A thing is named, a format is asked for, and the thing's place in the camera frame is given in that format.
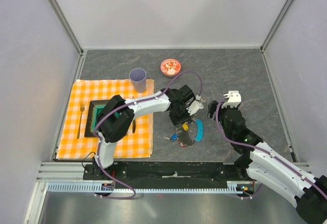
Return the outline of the yellow key tag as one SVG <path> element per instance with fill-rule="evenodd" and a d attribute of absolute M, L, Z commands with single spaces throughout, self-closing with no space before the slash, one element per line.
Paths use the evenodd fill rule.
<path fill-rule="evenodd" d="M 182 125 L 182 127 L 183 127 L 183 129 L 184 129 L 185 131 L 187 131 L 187 130 L 189 129 L 189 126 L 188 126 L 187 123 L 184 123 L 184 124 Z"/>

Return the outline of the blue key tag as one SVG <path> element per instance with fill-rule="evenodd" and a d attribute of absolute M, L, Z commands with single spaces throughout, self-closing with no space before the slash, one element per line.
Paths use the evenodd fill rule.
<path fill-rule="evenodd" d="M 171 141 L 176 141 L 178 139 L 178 134 L 174 134 L 171 136 Z"/>

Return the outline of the blue carabiner keyring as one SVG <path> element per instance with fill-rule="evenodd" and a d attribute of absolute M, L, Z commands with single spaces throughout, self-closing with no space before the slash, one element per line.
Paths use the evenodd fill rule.
<path fill-rule="evenodd" d="M 200 142 L 203 139 L 203 122 L 200 119 L 195 120 L 197 126 L 197 134 L 194 138 L 195 142 Z"/>

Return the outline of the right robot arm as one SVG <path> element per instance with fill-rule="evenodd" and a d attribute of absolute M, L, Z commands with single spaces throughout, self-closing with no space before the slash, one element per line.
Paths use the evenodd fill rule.
<path fill-rule="evenodd" d="M 326 223 L 326 176 L 317 177 L 289 162 L 247 128 L 238 107 L 212 101 L 209 118 L 214 118 L 221 136 L 241 156 L 234 174 L 267 186 L 286 199 L 306 223 Z"/>

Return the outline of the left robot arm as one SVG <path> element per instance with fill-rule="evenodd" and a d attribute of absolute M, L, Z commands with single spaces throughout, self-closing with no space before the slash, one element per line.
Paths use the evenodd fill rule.
<path fill-rule="evenodd" d="M 156 112 L 169 112 L 173 125 L 179 126 L 203 109 L 201 96 L 184 85 L 180 89 L 165 88 L 152 95 L 124 99 L 113 96 L 97 116 L 94 135 L 99 138 L 95 156 L 97 165 L 94 173 L 102 180 L 112 174 L 113 157 L 116 145 L 128 133 L 134 120 Z"/>

